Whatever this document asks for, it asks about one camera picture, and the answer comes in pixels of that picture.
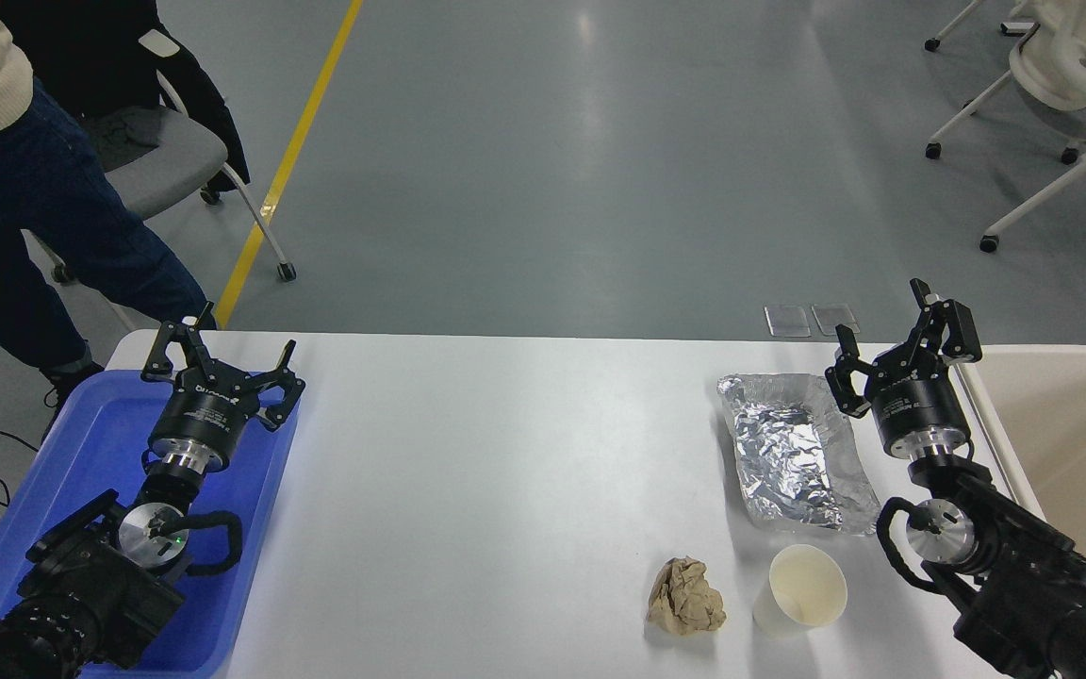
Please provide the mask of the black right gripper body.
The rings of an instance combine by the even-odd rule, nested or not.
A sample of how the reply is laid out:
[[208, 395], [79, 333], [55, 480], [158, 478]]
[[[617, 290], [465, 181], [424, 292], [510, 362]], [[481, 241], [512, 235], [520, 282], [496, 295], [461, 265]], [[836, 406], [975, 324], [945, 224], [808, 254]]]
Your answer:
[[884, 452], [951, 452], [971, 439], [948, 364], [924, 370], [879, 366], [867, 382], [867, 399]]

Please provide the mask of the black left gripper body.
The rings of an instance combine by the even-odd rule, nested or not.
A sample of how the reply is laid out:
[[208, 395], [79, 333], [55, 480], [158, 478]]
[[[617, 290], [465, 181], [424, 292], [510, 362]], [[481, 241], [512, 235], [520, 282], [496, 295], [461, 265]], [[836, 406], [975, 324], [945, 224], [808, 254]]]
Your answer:
[[171, 400], [159, 414], [148, 448], [156, 455], [206, 448], [210, 463], [232, 461], [247, 422], [257, 412], [257, 392], [241, 389], [254, 373], [209, 383], [199, 375], [171, 379]]

